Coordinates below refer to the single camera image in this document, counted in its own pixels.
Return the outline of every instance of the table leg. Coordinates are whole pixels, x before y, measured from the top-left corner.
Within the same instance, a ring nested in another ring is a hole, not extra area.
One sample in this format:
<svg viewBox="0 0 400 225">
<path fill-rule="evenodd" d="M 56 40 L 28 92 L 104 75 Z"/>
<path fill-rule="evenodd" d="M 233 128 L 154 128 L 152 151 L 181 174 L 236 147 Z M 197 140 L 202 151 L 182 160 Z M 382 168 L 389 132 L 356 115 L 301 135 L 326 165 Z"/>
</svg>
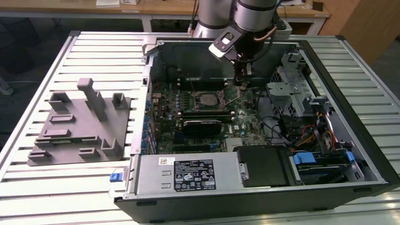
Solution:
<svg viewBox="0 0 400 225">
<path fill-rule="evenodd" d="M 142 24 L 142 31 L 150 32 L 150 15 L 141 15 L 141 24 Z"/>
<path fill-rule="evenodd" d="M 326 18 L 314 18 L 313 23 L 308 29 L 306 35 L 318 35 L 320 29 L 325 23 Z"/>
</svg>

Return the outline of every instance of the white sticker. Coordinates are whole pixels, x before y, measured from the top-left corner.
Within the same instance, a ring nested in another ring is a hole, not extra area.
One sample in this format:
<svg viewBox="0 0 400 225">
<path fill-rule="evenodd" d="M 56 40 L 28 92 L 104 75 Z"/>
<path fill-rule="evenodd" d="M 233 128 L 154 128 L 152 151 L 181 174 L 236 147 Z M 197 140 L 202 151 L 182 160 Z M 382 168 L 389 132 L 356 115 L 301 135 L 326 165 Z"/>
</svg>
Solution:
<svg viewBox="0 0 400 225">
<path fill-rule="evenodd" d="M 158 165 L 173 165 L 174 158 L 158 158 Z"/>
<path fill-rule="evenodd" d="M 138 13 L 138 10 L 121 10 L 122 13 Z"/>
</svg>

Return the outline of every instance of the blue latch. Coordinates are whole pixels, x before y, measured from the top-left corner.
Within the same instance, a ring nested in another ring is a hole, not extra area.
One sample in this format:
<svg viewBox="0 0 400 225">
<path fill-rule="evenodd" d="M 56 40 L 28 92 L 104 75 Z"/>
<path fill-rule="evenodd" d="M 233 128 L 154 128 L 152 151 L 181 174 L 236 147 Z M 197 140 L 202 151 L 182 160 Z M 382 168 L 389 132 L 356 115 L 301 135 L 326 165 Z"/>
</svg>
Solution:
<svg viewBox="0 0 400 225">
<path fill-rule="evenodd" d="M 141 148 L 145 149 L 148 146 L 148 143 L 145 141 L 141 142 Z"/>
<path fill-rule="evenodd" d="M 298 165 L 300 163 L 316 163 L 312 152 L 298 152 L 293 155 L 294 164 Z"/>
<path fill-rule="evenodd" d="M 110 183 L 122 182 L 122 173 L 121 172 L 112 173 L 109 175 L 109 181 L 110 181 Z"/>
<path fill-rule="evenodd" d="M 348 152 L 345 153 L 345 155 L 348 156 L 348 159 L 349 159 L 350 162 L 356 161 L 354 155 L 352 154 L 350 151 L 348 151 Z"/>
</svg>

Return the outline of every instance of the wooden desk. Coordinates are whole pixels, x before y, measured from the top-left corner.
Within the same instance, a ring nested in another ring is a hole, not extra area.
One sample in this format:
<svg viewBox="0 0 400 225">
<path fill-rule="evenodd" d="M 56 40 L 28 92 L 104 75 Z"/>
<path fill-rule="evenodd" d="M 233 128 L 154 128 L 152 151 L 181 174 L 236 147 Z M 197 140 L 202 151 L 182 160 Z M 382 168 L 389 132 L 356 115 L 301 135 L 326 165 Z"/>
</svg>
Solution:
<svg viewBox="0 0 400 225">
<path fill-rule="evenodd" d="M 152 19 L 189 20 L 192 10 L 192 0 L 141 0 L 118 8 L 96 8 L 96 0 L 0 0 L 0 16 L 141 19 L 145 32 L 150 32 Z M 290 23 L 312 23 L 308 34 L 318 33 L 330 16 L 326 10 L 318 12 L 304 6 L 280 7 L 278 14 Z"/>
</svg>

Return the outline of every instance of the floor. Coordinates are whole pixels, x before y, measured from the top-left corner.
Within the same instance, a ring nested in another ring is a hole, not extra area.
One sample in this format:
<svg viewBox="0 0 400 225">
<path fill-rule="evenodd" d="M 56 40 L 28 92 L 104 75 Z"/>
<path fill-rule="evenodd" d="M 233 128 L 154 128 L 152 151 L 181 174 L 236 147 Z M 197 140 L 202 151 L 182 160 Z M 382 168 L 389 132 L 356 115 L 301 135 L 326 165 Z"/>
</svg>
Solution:
<svg viewBox="0 0 400 225">
<path fill-rule="evenodd" d="M 128 19 L 62 19 L 60 26 L 54 26 L 49 18 L 32 18 L 41 43 L 28 49 L 34 61 L 34 68 L 25 73 L 13 75 L 0 67 L 0 76 L 10 82 L 14 92 L 10 96 L 0 94 L 0 149 L 8 139 L 18 119 L 24 113 L 30 98 L 36 92 L 46 71 L 57 56 L 70 30 L 85 31 L 142 31 L 141 22 Z M 188 21 L 174 23 L 174 21 L 152 21 L 154 32 L 185 32 Z M 400 42 L 394 41 L 384 55 L 377 60 L 372 69 L 376 71 L 388 87 L 397 97 L 400 97 L 400 85 L 397 77 L 400 75 Z"/>
</svg>

